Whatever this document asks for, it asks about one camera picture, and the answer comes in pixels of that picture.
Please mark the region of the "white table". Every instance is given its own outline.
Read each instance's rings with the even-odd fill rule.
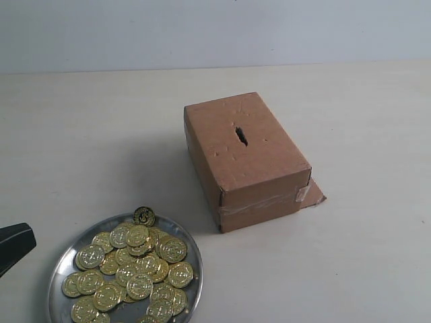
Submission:
[[[322,205],[218,234],[183,106],[258,91]],[[140,205],[204,263],[192,322],[428,322],[431,61],[0,76],[0,227],[38,245],[0,279],[2,322],[45,322],[48,278],[90,225]]]

